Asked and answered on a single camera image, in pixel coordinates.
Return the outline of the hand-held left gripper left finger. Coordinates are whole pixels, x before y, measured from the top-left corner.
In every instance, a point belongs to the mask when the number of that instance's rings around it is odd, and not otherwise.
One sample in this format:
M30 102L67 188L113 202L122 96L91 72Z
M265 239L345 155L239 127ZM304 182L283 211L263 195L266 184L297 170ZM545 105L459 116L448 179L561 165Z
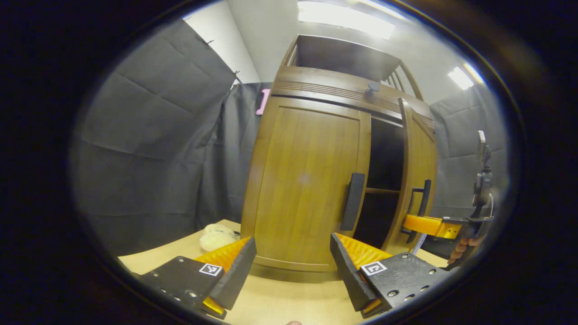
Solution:
M223 320L237 301L256 253L256 241L248 237L194 259L177 256L136 278L188 312Z

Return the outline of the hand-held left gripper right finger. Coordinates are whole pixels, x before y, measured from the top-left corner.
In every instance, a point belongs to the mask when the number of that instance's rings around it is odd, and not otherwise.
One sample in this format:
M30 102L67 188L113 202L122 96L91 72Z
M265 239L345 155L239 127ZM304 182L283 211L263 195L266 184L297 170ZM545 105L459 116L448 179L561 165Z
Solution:
M331 234L330 253L364 319L405 305L447 278L445 269L409 252L391 255L338 233Z

